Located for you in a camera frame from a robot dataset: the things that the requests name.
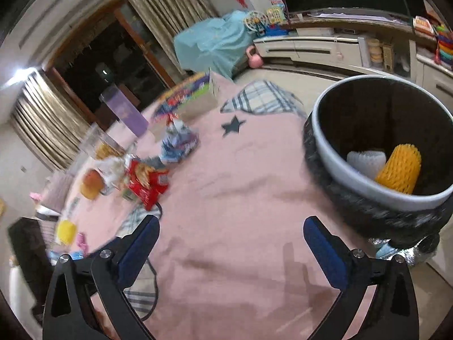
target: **wooden door frame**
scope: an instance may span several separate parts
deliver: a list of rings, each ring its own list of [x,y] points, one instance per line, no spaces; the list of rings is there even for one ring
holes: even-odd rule
[[[156,74],[162,79],[162,81],[166,84],[168,88],[171,88],[175,85],[173,79],[168,75],[165,68],[160,64],[159,60],[157,60],[156,56],[149,49],[149,45],[144,41],[139,34],[134,31],[131,25],[126,21],[123,13],[120,10],[121,6],[115,9],[114,14],[118,22],[123,26],[123,28],[127,31],[127,33],[131,36],[134,42],[140,47],[143,52],[145,59],[151,65],[151,67],[155,70]]]
[[[84,19],[71,33],[66,37],[63,43],[55,50],[52,56],[43,67],[44,71],[50,70],[54,65],[57,58],[64,52],[65,49],[71,44],[77,36],[86,29],[90,24],[96,23],[101,20],[106,14],[114,12],[117,8],[124,4],[125,0],[109,0],[105,4],[101,5],[94,13],[92,13],[87,19]]]
[[[88,106],[80,99],[79,96],[72,90],[71,86],[64,80],[61,74],[55,67],[50,68],[46,71],[47,76],[50,80],[55,80],[66,92],[69,98],[74,102],[74,104],[79,108],[79,110],[86,116],[88,121],[96,123],[102,130],[107,130],[107,126],[94,115],[93,112],[88,108]]]
[[[82,101],[82,99],[77,96],[77,94],[72,90],[71,86],[64,80],[62,75],[54,67],[55,61],[57,58],[64,52],[65,49],[72,43],[74,39],[77,39],[77,36],[86,29],[90,24],[96,23],[98,20],[102,19],[108,13],[113,12],[115,14],[118,22],[123,26],[127,33],[131,36],[134,42],[140,47],[143,52],[143,56],[155,70],[155,73],[160,77],[164,84],[171,88],[175,85],[173,79],[168,75],[164,67],[159,63],[156,56],[149,50],[148,45],[141,38],[134,29],[128,24],[122,12],[120,11],[121,6],[125,4],[125,0],[109,0],[107,3],[101,5],[93,14],[91,14],[87,19],[83,20],[75,29],[71,31],[68,37],[63,41],[63,43],[58,47],[57,50],[53,53],[51,58],[47,61],[46,65],[43,67],[46,74],[53,78],[67,93],[70,99],[74,102],[74,105],[86,116],[86,118],[99,125],[103,130],[107,130],[107,126],[97,118],[97,116],[88,108],[88,106]]]

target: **metal screw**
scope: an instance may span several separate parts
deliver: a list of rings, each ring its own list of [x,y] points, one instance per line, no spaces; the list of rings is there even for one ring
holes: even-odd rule
[[[397,261],[398,263],[404,263],[404,262],[406,262],[406,260],[404,259],[404,257],[403,257],[402,255],[400,255],[400,254],[395,254],[394,257],[395,257],[395,261]]]
[[[69,261],[69,255],[68,254],[63,254],[59,259],[58,261],[60,263],[66,263],[67,261]]]
[[[108,258],[112,255],[112,251],[110,249],[104,249],[99,255],[101,258]]]
[[[352,251],[352,255],[353,255],[355,258],[364,258],[365,252],[362,251],[361,249],[354,249],[354,250]]]

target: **plaid blanket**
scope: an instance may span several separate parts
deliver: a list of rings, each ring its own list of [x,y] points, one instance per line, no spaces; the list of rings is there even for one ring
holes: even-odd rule
[[[148,215],[154,215],[160,219],[162,217],[162,207],[160,204],[156,203],[151,211],[146,211],[143,204],[140,203],[129,214],[128,218],[124,220],[116,236],[124,237],[125,235],[132,234],[140,222]],[[153,313],[156,307],[158,290],[156,271],[149,259],[146,260],[133,285],[124,289],[123,293],[142,321],[151,316],[151,313]]]
[[[236,110],[255,115],[295,112],[306,117],[304,104],[293,93],[267,80],[248,84],[237,96],[226,101],[220,112]]]

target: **ceiling light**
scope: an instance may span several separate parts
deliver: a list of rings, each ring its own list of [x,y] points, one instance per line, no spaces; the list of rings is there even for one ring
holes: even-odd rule
[[[20,81],[25,81],[29,77],[30,74],[36,72],[34,67],[29,67],[27,69],[19,69],[14,74],[10,80],[8,80],[2,88],[6,88],[12,86],[13,84],[19,83]]]

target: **light blue sheet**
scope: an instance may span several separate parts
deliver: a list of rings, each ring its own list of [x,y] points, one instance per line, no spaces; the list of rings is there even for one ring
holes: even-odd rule
[[[234,65],[255,38],[244,25],[246,15],[247,12],[234,11],[179,33],[174,38],[174,49],[181,67],[195,72],[212,69],[231,78]]]

